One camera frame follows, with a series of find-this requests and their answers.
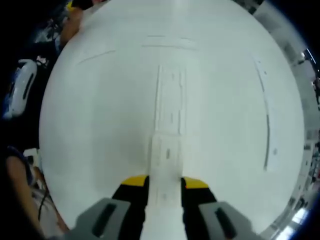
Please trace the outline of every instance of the table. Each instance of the table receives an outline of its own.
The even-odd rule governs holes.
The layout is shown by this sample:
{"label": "table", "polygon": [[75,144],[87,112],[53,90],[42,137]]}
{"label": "table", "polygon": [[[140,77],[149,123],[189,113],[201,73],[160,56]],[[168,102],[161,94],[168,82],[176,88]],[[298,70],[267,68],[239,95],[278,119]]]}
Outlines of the table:
{"label": "table", "polygon": [[[150,173],[153,145],[162,141],[178,156],[174,174],[206,182],[260,233],[294,189],[303,123],[280,48],[236,3],[113,0],[85,19],[59,56],[39,143],[52,199],[70,228],[124,179]],[[264,167],[268,144],[277,148],[272,170]],[[175,197],[169,205],[181,219]],[[181,229],[173,235],[184,237]]]}

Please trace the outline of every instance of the cable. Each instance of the cable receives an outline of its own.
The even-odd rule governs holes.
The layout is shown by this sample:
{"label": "cable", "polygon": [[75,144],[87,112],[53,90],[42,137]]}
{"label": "cable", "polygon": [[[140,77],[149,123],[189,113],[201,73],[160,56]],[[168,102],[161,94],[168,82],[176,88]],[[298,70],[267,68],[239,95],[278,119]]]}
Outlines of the cable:
{"label": "cable", "polygon": [[42,206],[44,205],[44,202],[45,202],[45,199],[46,199],[48,193],[49,193],[49,191],[46,188],[45,192],[44,192],[44,195],[43,195],[43,198],[42,198],[41,203],[40,203],[40,207],[39,207],[39,212],[38,212],[38,220],[39,221],[40,221],[40,216],[41,216],[41,209],[42,209]]}

